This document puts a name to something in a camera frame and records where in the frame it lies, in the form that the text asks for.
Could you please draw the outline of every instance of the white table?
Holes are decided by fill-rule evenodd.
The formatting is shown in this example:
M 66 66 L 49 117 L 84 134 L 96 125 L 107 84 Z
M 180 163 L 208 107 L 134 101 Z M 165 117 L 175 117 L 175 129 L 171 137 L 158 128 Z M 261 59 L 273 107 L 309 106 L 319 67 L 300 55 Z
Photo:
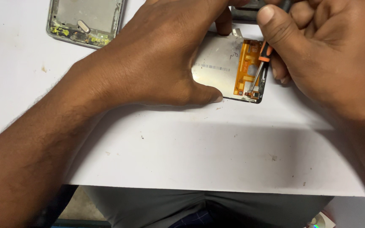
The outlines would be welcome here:
M 126 3 L 124 23 L 143 2 Z M 0 132 L 93 52 L 49 37 L 48 7 L 49 0 L 0 1 Z M 261 39 L 257 26 L 235 26 Z M 271 76 L 258 105 L 118 108 L 84 144 L 68 183 L 365 196 L 342 141 L 317 112 Z

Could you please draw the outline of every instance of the barcode sticker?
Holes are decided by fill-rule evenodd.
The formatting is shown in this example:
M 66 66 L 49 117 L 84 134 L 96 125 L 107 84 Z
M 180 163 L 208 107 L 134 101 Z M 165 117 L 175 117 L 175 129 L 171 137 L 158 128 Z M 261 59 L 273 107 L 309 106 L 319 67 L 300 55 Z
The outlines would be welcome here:
M 194 66 L 198 66 L 198 67 L 202 67 L 202 68 L 210 68 L 210 69 L 215 69 L 215 70 L 220 70 L 220 71 L 227 71 L 229 72 L 230 69 L 227 67 L 221 67 L 221 66 L 213 66 L 213 65 L 208 65 L 208 64 L 204 64 L 204 63 L 194 63 Z

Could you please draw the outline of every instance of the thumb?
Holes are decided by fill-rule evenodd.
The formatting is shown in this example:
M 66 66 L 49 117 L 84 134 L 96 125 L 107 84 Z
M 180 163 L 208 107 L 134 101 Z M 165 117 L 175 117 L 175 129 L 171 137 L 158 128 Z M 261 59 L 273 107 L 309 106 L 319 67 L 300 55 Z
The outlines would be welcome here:
M 290 15 L 275 5 L 261 8 L 257 14 L 257 22 L 267 43 L 284 61 L 296 57 L 295 54 L 300 54 L 310 45 Z
M 222 93 L 217 88 L 194 82 L 194 89 L 191 94 L 190 104 L 206 105 L 212 102 L 221 102 L 222 99 Z

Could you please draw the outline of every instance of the gray pants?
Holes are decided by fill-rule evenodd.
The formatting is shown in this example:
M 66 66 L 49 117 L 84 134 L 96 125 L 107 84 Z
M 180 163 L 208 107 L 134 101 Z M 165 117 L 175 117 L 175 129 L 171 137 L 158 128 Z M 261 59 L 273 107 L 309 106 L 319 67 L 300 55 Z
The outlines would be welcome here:
M 113 228 L 167 228 L 211 205 L 249 227 L 303 228 L 331 196 L 83 186 Z

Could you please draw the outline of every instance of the screwdriver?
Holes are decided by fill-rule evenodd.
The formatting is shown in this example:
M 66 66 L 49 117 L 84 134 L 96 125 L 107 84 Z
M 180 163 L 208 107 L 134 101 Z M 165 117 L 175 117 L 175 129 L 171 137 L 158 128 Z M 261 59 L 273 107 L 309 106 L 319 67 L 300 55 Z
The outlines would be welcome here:
M 284 10 L 286 13 L 290 12 L 292 6 L 292 0 L 283 0 L 280 8 Z M 261 60 L 261 64 L 259 69 L 257 70 L 256 76 L 254 78 L 254 81 L 250 87 L 250 90 L 248 91 L 249 94 L 254 90 L 254 86 L 256 85 L 257 80 L 260 78 L 260 75 L 263 73 L 264 65 L 267 62 L 270 62 L 270 56 L 273 51 L 273 47 L 271 47 L 267 41 L 264 41 L 263 46 L 261 47 L 260 57 L 259 60 Z

